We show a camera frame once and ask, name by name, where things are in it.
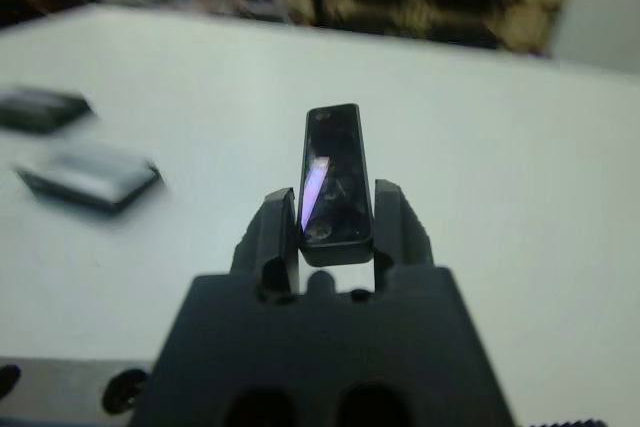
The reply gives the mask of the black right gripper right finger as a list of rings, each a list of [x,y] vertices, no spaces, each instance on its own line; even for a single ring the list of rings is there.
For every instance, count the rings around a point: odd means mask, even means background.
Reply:
[[[429,235],[401,187],[384,179],[375,181],[374,285],[382,292],[390,271],[399,267],[433,266]]]

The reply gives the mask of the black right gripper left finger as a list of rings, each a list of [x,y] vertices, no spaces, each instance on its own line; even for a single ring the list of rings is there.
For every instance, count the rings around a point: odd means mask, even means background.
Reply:
[[[299,286],[295,195],[282,188],[265,196],[237,244],[232,273],[252,275],[266,291],[292,294]]]

